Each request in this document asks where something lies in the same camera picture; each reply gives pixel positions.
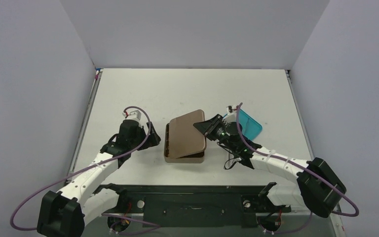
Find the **metal tongs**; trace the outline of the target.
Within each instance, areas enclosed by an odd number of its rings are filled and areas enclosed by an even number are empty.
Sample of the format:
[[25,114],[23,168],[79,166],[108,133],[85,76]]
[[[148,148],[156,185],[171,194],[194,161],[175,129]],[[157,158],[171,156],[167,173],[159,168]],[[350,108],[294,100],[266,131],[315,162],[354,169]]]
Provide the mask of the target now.
[[254,123],[252,122],[250,118],[243,117],[240,120],[240,123],[242,125],[242,132],[247,132],[248,130],[251,129],[252,126],[254,126]]

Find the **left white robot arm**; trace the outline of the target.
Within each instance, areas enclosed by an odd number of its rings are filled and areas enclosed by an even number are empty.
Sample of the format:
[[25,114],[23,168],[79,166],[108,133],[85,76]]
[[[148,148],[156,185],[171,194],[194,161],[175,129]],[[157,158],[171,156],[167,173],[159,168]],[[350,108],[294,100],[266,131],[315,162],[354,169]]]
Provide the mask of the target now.
[[117,171],[132,152],[159,145],[161,138],[152,122],[145,131],[137,118],[125,119],[119,132],[102,146],[92,163],[57,192],[47,192],[41,201],[37,232],[46,237],[79,237],[92,220],[112,209],[122,212],[127,198],[119,185],[102,182]]

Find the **gold cookie tin box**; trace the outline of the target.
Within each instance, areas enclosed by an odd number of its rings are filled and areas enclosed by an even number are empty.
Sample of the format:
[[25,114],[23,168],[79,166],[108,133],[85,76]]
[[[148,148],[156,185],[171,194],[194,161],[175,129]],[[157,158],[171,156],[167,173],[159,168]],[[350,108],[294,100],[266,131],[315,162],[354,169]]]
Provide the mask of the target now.
[[170,158],[169,157],[169,123],[165,127],[165,143],[163,151],[164,159],[166,163],[202,163],[204,162],[205,151],[179,157]]

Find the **brown tin lid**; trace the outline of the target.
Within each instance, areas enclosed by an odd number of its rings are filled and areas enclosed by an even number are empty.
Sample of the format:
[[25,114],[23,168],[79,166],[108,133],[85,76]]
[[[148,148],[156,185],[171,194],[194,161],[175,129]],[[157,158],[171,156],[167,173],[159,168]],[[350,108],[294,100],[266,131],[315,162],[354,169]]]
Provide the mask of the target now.
[[169,157],[179,158],[205,151],[206,138],[193,124],[205,120],[201,109],[176,117],[169,122]]

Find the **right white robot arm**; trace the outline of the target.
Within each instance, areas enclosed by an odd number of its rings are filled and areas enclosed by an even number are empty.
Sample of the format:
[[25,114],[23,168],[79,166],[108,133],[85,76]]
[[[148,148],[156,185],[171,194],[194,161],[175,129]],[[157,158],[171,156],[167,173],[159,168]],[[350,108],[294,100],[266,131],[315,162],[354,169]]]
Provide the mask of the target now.
[[271,211],[276,206],[305,206],[319,217],[327,218],[346,193],[346,187],[321,158],[304,160],[290,158],[269,150],[241,135],[242,125],[236,112],[225,117],[195,122],[194,128],[205,138],[215,141],[239,163],[282,177],[293,186],[274,184],[259,196],[259,206]]

